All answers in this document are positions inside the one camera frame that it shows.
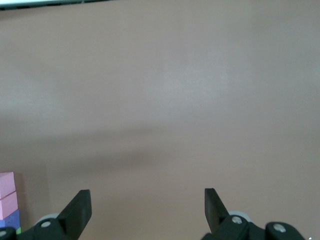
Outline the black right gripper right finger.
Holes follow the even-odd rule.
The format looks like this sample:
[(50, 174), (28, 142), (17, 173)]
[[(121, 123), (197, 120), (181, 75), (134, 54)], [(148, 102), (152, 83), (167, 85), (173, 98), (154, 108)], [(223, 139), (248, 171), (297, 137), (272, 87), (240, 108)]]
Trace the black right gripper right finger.
[(303, 240), (292, 225), (271, 221), (260, 228), (239, 214), (230, 214), (214, 188), (204, 190), (204, 212), (210, 233), (204, 240)]

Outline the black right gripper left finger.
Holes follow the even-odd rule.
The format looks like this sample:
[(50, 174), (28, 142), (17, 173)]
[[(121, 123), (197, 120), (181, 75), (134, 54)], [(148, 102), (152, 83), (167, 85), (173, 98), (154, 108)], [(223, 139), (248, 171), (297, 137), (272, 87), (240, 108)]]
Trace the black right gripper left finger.
[(39, 221), (17, 234), (13, 227), (2, 227), (2, 240), (77, 240), (92, 216), (91, 192), (80, 190), (57, 217)]

